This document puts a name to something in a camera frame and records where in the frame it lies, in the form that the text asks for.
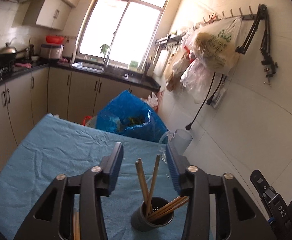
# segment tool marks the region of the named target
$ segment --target white cutting board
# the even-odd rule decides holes
[[[165,67],[167,65],[167,61],[170,55],[170,51],[167,50],[161,50],[156,66],[154,68],[154,74],[158,77],[161,77],[164,73]]]

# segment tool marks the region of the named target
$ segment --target window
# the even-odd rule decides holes
[[[101,58],[111,46],[110,61],[128,66],[143,62],[167,0],[97,0],[81,36],[79,53]]]

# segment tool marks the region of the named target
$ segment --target red bowl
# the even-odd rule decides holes
[[[51,35],[46,36],[47,43],[62,44],[63,41],[64,41],[64,37],[61,37],[61,36],[51,36]]]

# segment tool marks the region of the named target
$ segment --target blue plastic bag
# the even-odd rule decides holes
[[[132,118],[143,122],[133,124]],[[98,113],[96,129],[151,142],[158,142],[167,131],[156,112],[128,90],[111,100]]]

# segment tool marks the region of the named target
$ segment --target red handle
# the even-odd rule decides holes
[[[86,125],[86,120],[90,120],[92,118],[92,116],[90,115],[87,115],[85,118],[84,118],[84,121],[82,121],[82,125],[85,126]]]

